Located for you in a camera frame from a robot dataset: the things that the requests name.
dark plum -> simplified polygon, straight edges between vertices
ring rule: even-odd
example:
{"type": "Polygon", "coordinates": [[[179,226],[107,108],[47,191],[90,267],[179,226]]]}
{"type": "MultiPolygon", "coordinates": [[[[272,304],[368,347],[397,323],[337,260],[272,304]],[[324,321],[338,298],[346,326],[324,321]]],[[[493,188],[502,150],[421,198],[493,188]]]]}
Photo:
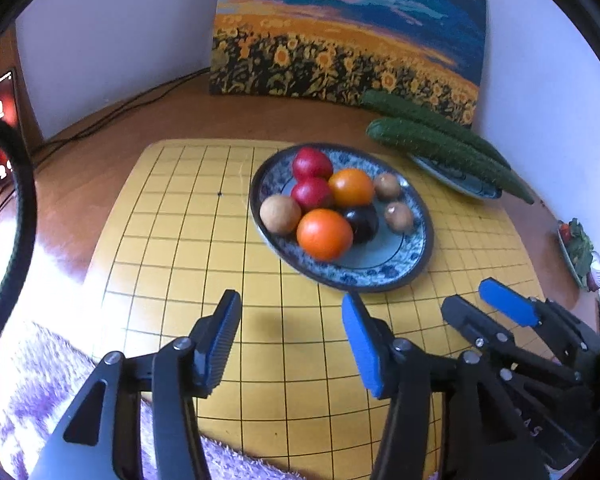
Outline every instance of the dark plum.
{"type": "Polygon", "coordinates": [[[342,211],[342,216],[353,230],[353,243],[363,244],[372,240],[378,232],[379,220],[373,205],[350,207],[342,211]]]}

orange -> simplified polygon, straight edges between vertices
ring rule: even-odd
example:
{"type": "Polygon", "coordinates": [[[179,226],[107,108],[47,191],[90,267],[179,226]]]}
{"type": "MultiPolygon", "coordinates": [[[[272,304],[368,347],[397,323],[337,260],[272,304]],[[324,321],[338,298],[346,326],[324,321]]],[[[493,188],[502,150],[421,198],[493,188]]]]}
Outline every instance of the orange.
{"type": "Polygon", "coordinates": [[[320,262],[337,260],[353,243],[349,222],[330,209],[314,209],[304,215],[296,237],[300,247],[320,262]]]}
{"type": "Polygon", "coordinates": [[[337,207],[369,205],[374,199],[374,181],[356,168],[334,173],[329,179],[329,187],[337,207]]]}

green cucumber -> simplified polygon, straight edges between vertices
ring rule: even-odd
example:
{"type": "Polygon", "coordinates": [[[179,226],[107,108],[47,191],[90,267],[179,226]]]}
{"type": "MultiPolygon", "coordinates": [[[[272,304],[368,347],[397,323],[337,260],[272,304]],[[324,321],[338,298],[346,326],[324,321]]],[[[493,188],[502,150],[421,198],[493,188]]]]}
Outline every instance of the green cucumber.
{"type": "Polygon", "coordinates": [[[383,146],[439,161],[489,182],[528,204],[534,202],[525,184],[510,169],[424,124],[406,119],[376,119],[366,128],[366,134],[383,146]]]}
{"type": "Polygon", "coordinates": [[[366,90],[362,94],[360,105],[382,115],[408,119],[415,123],[429,126],[430,128],[447,134],[449,137],[453,137],[454,139],[468,144],[479,152],[491,157],[496,162],[499,162],[508,170],[511,169],[507,159],[504,158],[490,142],[474,134],[471,130],[460,126],[460,124],[445,119],[442,115],[427,110],[425,107],[412,101],[408,101],[403,97],[378,90],[366,90]]]}

black cable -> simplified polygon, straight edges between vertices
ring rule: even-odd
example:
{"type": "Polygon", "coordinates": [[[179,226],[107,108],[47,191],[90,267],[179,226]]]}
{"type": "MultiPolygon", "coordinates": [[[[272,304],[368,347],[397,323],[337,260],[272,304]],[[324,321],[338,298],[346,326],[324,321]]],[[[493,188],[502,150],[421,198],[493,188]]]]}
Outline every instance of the black cable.
{"type": "MultiPolygon", "coordinates": [[[[160,86],[151,88],[149,90],[145,90],[144,92],[136,95],[132,99],[129,99],[125,103],[121,104],[115,110],[110,111],[104,117],[99,118],[93,124],[90,124],[90,126],[86,127],[85,129],[81,130],[80,132],[77,132],[76,134],[72,135],[71,137],[69,137],[67,139],[50,140],[49,142],[46,142],[43,146],[41,146],[39,149],[36,150],[36,153],[39,153],[41,150],[43,150],[44,148],[46,148],[48,146],[55,145],[55,148],[52,149],[49,153],[47,153],[43,158],[41,158],[39,161],[37,161],[34,164],[34,170],[37,170],[40,167],[40,165],[42,165],[52,155],[54,155],[56,152],[58,152],[59,150],[61,150],[62,148],[64,148],[69,143],[71,143],[71,142],[77,142],[78,140],[83,140],[83,139],[87,139],[88,137],[91,137],[93,134],[99,132],[101,129],[103,129],[105,126],[107,126],[108,124],[110,124],[112,121],[114,121],[118,117],[120,117],[120,116],[122,116],[122,115],[124,115],[124,114],[126,114],[128,112],[131,112],[131,111],[135,110],[136,108],[141,108],[141,107],[153,104],[156,101],[159,101],[160,99],[162,99],[163,97],[165,97],[170,92],[173,92],[179,86],[182,86],[182,85],[184,85],[184,83],[189,82],[192,79],[194,79],[194,78],[196,78],[196,77],[198,77],[200,75],[203,75],[203,74],[205,74],[207,72],[209,72],[209,68],[203,68],[203,69],[197,70],[196,72],[193,72],[193,73],[191,73],[189,75],[186,75],[186,76],[183,76],[183,77],[180,77],[180,78],[177,78],[177,79],[173,79],[171,81],[167,81],[166,83],[163,83],[160,86],[171,84],[173,82],[177,82],[177,83],[175,85],[171,86],[170,88],[168,88],[167,90],[165,90],[164,92],[162,92],[157,97],[155,97],[153,99],[150,99],[148,101],[143,101],[141,103],[136,103],[135,105],[129,107],[129,105],[131,103],[133,103],[133,102],[137,101],[138,99],[144,97],[145,95],[147,95],[147,94],[155,91],[156,89],[160,88],[160,86]]],[[[8,195],[2,200],[2,203],[0,204],[0,213],[7,206],[7,204],[11,201],[11,199],[13,197],[13,193],[14,193],[14,190],[12,189],[8,193],[8,195]]]]}

fruit bowl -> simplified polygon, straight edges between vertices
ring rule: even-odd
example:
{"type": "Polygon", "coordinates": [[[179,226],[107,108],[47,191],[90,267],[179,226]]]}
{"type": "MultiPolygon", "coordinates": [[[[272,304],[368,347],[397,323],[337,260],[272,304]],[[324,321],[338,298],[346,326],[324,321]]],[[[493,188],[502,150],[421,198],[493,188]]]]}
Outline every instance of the fruit bowl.
{"type": "MultiPolygon", "coordinates": [[[[385,162],[367,153],[337,144],[311,143],[292,146],[268,158],[257,170],[250,189],[250,208],[260,235],[286,263],[316,282],[349,292],[384,292],[411,282],[420,274],[433,250],[433,225],[420,195],[407,179],[385,162]],[[292,161],[298,150],[310,146],[325,153],[334,171],[358,168],[371,179],[393,173],[400,183],[400,202],[406,203],[414,217],[413,231],[395,234],[384,221],[376,236],[355,245],[334,262],[314,260],[298,245],[295,235],[278,236],[267,231],[260,218],[260,205],[274,194],[290,194],[296,184],[292,161]]],[[[373,206],[382,218],[386,204],[374,199],[373,206]]]]}

